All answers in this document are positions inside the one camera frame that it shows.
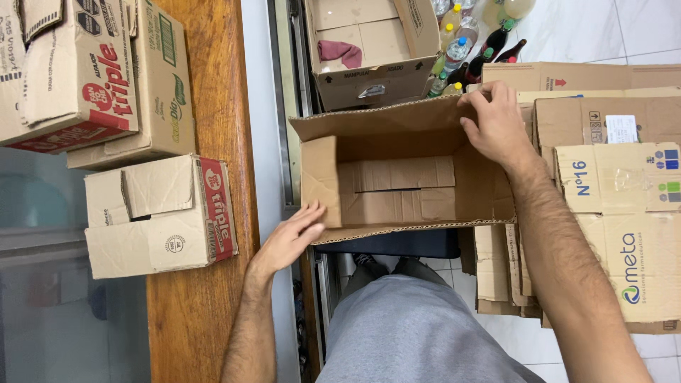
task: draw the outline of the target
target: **wooden counter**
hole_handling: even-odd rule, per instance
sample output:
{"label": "wooden counter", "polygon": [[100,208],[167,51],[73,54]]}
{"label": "wooden counter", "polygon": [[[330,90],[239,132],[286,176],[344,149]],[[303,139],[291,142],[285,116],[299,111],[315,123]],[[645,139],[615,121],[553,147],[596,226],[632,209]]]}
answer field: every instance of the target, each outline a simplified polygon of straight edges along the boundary
{"label": "wooden counter", "polygon": [[187,31],[198,151],[227,162],[240,254],[146,278],[151,379],[218,382],[246,265],[259,247],[241,3],[154,1]]}

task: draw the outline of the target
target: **red printed label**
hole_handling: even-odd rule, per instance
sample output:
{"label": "red printed label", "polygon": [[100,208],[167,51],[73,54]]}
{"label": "red printed label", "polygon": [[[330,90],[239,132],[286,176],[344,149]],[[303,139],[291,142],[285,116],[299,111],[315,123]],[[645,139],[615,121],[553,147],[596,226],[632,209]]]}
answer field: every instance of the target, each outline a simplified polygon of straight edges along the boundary
{"label": "red printed label", "polygon": [[7,146],[38,153],[51,153],[115,136],[128,129],[128,120],[98,110],[90,110],[89,121]]}
{"label": "red printed label", "polygon": [[200,157],[206,212],[206,236],[210,260],[223,260],[233,255],[232,223],[229,220],[227,185],[219,161]]}

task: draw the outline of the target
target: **green bottle cap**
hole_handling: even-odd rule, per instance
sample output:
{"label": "green bottle cap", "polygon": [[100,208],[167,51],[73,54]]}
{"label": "green bottle cap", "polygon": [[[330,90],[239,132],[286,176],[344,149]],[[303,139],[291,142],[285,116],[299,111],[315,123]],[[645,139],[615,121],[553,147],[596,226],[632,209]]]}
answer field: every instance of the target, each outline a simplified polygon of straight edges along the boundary
{"label": "green bottle cap", "polygon": [[506,20],[506,22],[504,22],[504,29],[510,31],[511,29],[513,29],[513,27],[515,25],[516,25],[516,21],[514,19],[510,18],[510,19]]}

